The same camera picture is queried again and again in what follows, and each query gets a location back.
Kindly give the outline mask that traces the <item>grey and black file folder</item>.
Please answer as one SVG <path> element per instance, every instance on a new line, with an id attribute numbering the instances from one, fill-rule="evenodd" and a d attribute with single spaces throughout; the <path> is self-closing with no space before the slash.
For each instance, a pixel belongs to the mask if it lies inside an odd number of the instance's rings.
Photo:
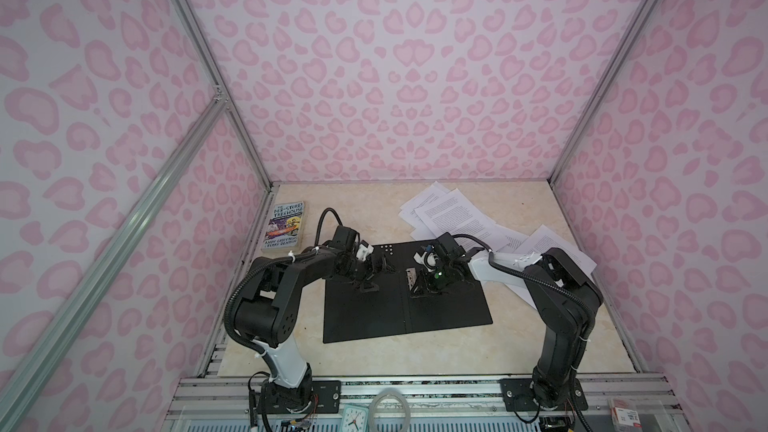
<path id="1" fill-rule="evenodd" d="M 411 298 L 410 285 L 424 270 L 408 265 L 425 241 L 380 244 L 394 273 L 375 273 L 378 292 L 358 292 L 353 282 L 325 283 L 323 342 L 348 342 L 493 323 L 482 285 L 474 278 L 459 291 Z"/>

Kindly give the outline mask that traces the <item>printed paper sheet corner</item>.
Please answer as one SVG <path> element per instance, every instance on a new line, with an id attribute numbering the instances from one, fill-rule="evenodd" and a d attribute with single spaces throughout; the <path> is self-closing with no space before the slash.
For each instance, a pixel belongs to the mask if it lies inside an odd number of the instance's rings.
<path id="1" fill-rule="evenodd" d="M 414 212 L 435 236 L 444 233 L 468 234 L 485 240 L 495 232 L 496 223 L 458 189 L 435 198 Z"/>

